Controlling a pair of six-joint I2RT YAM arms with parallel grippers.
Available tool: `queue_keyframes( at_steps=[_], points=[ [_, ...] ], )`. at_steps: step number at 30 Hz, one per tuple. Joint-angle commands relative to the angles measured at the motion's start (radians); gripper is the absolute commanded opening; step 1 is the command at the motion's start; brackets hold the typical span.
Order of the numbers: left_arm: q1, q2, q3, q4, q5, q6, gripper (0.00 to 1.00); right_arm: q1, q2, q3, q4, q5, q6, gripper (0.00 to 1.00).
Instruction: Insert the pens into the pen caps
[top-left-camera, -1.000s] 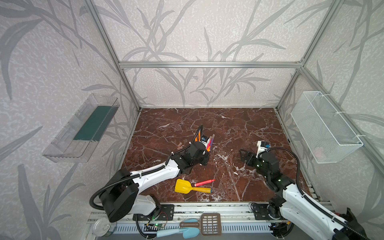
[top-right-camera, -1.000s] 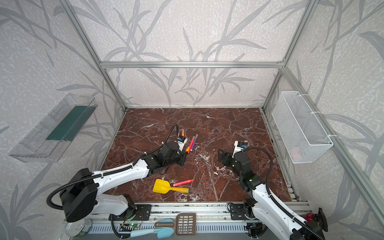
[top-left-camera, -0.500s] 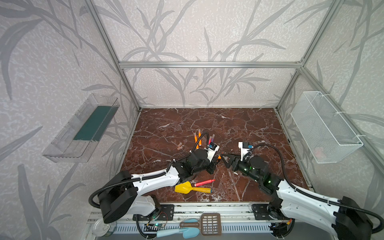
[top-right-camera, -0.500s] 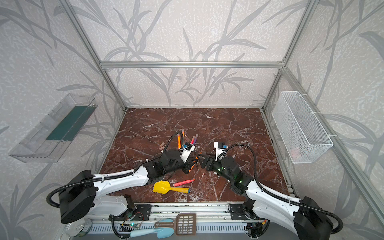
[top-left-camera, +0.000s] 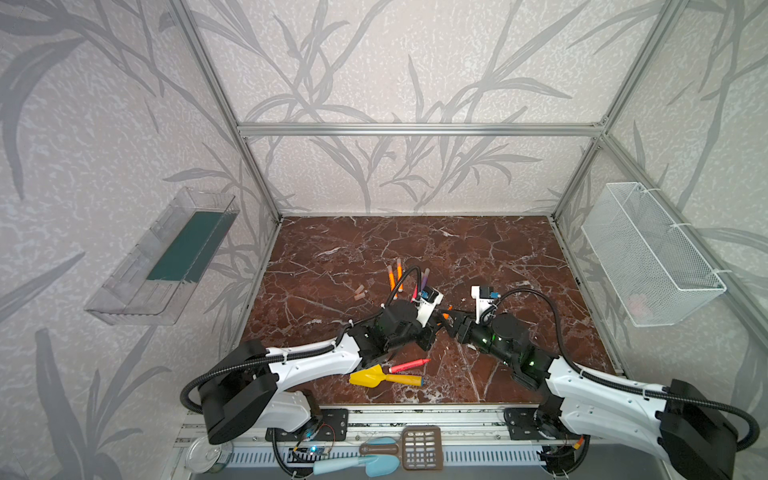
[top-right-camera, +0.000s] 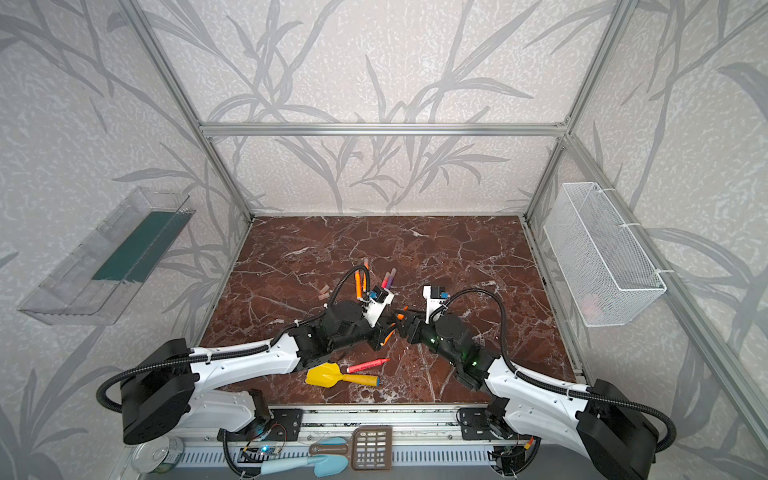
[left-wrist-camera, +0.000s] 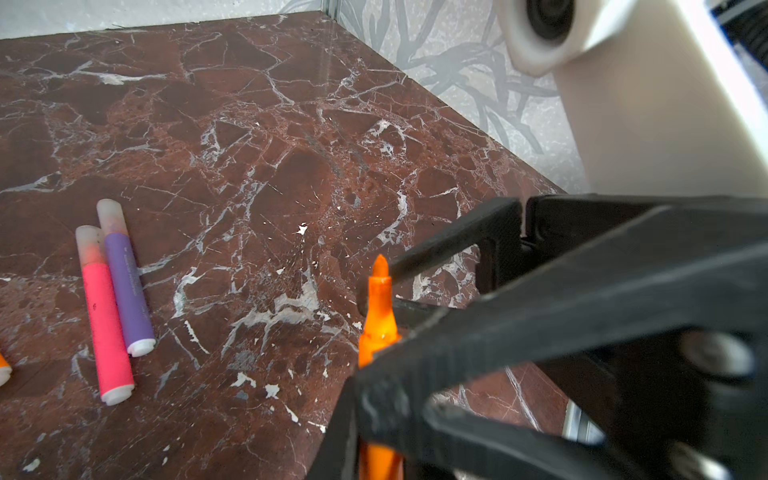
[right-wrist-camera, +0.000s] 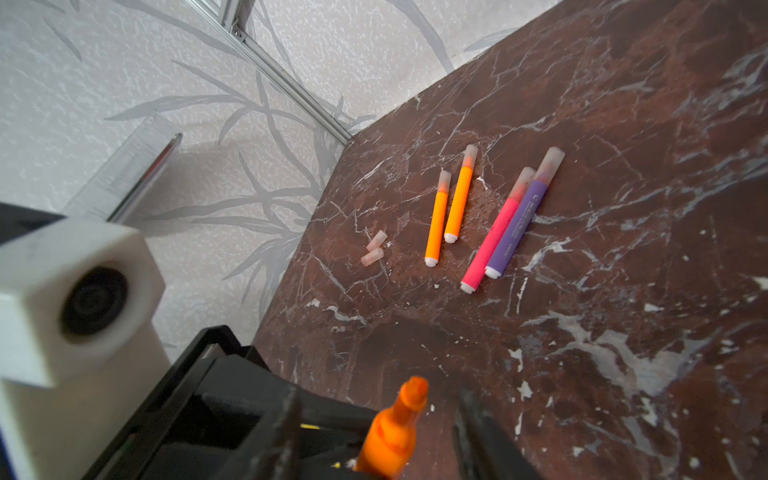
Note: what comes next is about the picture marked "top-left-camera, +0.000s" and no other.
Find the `red marker pen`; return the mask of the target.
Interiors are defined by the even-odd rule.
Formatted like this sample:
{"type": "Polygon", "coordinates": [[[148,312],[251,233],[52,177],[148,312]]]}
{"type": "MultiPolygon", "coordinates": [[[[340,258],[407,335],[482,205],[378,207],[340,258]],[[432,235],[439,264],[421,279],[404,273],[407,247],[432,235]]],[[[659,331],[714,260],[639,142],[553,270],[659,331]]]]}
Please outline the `red marker pen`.
{"type": "Polygon", "coordinates": [[[391,374],[401,373],[404,371],[420,368],[422,366],[427,365],[429,362],[430,362],[430,359],[427,359],[427,358],[417,359],[417,360],[390,366],[388,372],[391,374]]]}

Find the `purple marker pen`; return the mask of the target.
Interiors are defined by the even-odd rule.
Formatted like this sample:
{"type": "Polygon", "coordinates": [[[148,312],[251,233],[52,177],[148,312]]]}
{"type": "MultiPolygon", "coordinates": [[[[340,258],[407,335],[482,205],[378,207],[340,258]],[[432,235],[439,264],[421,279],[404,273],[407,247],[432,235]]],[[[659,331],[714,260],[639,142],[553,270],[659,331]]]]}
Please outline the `purple marker pen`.
{"type": "Polygon", "coordinates": [[[427,281],[428,281],[428,278],[429,278],[429,275],[430,275],[430,268],[429,268],[429,267],[427,267],[427,268],[424,270],[424,272],[423,272],[423,274],[422,274],[422,276],[421,276],[421,282],[420,282],[420,290],[421,290],[421,291],[423,291],[423,290],[424,290],[424,288],[426,287],[426,285],[427,285],[427,281]]]}

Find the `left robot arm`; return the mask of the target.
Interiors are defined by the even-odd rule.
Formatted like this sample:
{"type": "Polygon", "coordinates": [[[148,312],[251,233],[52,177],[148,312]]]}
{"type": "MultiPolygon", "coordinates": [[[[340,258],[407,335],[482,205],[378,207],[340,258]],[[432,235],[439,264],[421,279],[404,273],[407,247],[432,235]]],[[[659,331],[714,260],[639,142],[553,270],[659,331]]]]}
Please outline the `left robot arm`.
{"type": "Polygon", "coordinates": [[[296,433],[320,422],[317,402],[299,385],[373,367],[409,344],[431,348],[442,300],[394,300],[372,317],[349,322],[333,338],[286,348],[247,341],[191,380],[181,404],[201,414],[208,442],[223,444],[253,426],[296,433]]]}

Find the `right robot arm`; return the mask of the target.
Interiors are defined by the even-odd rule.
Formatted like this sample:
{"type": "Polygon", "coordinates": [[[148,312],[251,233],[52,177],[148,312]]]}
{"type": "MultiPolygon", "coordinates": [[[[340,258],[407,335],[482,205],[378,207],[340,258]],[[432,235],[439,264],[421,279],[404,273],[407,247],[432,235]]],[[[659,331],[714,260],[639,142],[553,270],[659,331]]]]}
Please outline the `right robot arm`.
{"type": "Polygon", "coordinates": [[[760,427],[748,413],[708,400],[693,385],[642,384],[580,366],[532,344],[525,323],[503,314],[488,325],[473,313],[439,314],[449,334],[509,367],[513,379],[537,392],[540,431],[596,437],[669,463],[686,479],[730,479],[738,452],[760,427]]]}

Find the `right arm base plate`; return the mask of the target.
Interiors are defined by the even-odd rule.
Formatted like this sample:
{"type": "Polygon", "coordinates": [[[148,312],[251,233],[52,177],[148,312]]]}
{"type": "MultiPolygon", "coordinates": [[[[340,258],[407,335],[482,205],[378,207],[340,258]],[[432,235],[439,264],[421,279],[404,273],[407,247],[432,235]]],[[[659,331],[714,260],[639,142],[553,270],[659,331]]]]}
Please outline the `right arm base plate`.
{"type": "Polygon", "coordinates": [[[562,441],[567,434],[553,426],[547,426],[537,415],[536,406],[507,407],[503,421],[511,440],[562,441]]]}

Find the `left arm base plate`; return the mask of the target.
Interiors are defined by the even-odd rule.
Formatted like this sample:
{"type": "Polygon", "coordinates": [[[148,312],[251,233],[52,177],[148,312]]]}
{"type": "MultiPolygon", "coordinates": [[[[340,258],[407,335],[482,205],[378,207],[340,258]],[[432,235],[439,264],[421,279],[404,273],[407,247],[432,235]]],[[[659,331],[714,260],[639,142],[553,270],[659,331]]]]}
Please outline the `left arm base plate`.
{"type": "Polygon", "coordinates": [[[277,434],[278,442],[344,441],[349,426],[349,413],[350,411],[346,408],[322,408],[321,416],[311,420],[308,426],[301,427],[296,432],[268,429],[265,439],[271,442],[274,434],[277,434]]]}

